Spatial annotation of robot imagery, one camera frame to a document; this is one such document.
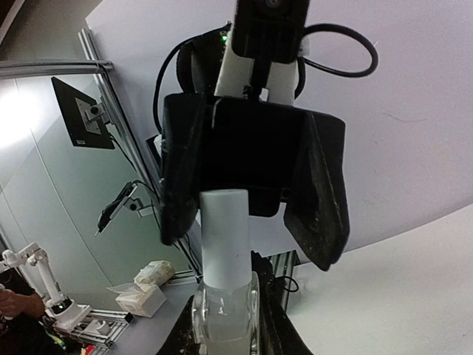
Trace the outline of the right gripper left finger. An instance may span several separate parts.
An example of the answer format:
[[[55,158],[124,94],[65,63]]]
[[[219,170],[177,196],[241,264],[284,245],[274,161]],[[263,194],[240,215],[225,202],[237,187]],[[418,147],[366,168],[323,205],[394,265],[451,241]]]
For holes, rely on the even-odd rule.
[[[190,296],[158,355],[198,355],[191,319],[193,300]]]

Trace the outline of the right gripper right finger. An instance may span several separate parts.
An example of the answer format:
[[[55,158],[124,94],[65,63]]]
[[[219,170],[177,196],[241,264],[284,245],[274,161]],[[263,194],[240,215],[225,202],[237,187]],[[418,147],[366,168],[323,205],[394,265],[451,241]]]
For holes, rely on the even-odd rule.
[[[254,253],[254,271],[259,279],[259,337],[261,354],[312,354],[282,306],[282,292],[289,277],[276,277],[270,260]]]

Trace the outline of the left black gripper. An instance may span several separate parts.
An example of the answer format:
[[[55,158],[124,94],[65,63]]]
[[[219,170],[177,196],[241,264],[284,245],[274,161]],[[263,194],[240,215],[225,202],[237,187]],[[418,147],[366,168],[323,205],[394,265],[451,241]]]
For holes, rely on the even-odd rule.
[[[309,261],[328,271],[350,235],[342,169],[345,123],[291,106],[221,98],[203,128],[205,108],[204,95],[164,99],[163,244],[184,237],[197,214],[203,134],[203,190],[245,189],[250,214],[272,217],[290,189],[284,225]]]

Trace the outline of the clear nail polish bottle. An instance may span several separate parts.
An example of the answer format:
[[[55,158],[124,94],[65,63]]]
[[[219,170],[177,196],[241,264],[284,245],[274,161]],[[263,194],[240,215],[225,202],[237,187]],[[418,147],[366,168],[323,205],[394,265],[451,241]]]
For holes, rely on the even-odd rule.
[[[191,321],[198,354],[250,355],[261,353],[259,279],[221,290],[201,283],[194,295]]]

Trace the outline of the white nail polish cap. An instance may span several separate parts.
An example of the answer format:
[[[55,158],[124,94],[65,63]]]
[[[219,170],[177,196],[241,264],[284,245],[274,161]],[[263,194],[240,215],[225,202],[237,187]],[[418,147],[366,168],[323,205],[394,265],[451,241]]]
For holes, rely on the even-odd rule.
[[[235,290],[251,281],[248,192],[226,189],[200,194],[204,283]]]

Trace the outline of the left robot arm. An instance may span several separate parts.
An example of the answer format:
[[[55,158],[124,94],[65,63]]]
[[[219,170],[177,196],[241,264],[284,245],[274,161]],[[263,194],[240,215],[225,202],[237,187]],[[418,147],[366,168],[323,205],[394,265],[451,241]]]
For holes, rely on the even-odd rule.
[[[308,259],[327,271],[350,234],[345,123],[255,99],[249,84],[240,94],[217,93],[229,38],[229,27],[222,27],[169,54],[181,92],[163,102],[161,240],[169,245],[188,232],[201,192],[244,189],[252,216],[272,217],[284,203],[285,227]]]

